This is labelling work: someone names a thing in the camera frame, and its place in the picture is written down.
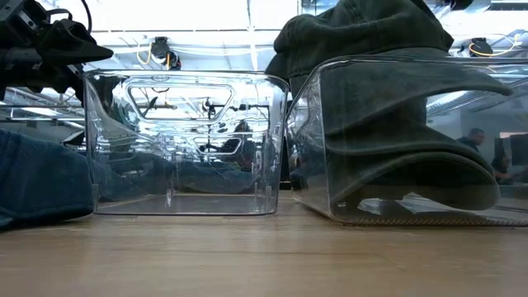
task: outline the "clear plastic container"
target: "clear plastic container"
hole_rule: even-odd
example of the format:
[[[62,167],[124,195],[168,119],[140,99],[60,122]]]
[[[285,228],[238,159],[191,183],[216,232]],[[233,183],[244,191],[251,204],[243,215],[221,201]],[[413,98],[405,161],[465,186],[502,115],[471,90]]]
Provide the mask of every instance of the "clear plastic container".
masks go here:
[[[338,222],[528,225],[526,59],[334,59],[306,78],[286,139],[295,199]]]
[[[260,73],[92,71],[97,213],[276,212],[288,85]]]

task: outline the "transparent plastic bin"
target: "transparent plastic bin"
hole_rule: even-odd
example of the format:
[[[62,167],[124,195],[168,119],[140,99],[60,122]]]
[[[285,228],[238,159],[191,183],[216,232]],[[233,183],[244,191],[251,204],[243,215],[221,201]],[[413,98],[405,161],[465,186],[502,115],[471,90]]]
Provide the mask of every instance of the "transparent plastic bin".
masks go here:
[[[513,93],[456,87],[387,108],[361,101],[395,101],[391,83],[431,83],[402,68],[439,65],[479,71]],[[368,82],[373,68],[399,71]],[[528,60],[349,56],[320,65],[297,88],[286,142],[295,199],[308,207],[355,225],[528,225]]]
[[[97,213],[276,212],[288,85],[260,73],[92,71]]]

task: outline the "wooden table surface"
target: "wooden table surface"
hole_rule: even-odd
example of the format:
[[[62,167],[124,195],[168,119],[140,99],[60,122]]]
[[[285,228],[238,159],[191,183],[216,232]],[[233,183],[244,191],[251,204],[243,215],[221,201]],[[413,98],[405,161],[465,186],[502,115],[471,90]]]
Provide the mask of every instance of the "wooden table surface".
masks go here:
[[[528,296],[528,229],[92,216],[0,233],[0,296]]]

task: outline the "wooden floor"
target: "wooden floor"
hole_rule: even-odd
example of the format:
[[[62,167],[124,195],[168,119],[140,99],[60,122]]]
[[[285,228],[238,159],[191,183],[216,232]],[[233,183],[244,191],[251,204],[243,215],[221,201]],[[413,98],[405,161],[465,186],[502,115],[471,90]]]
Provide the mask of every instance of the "wooden floor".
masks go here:
[[[528,296],[528,229],[100,217],[0,233],[1,296]]]

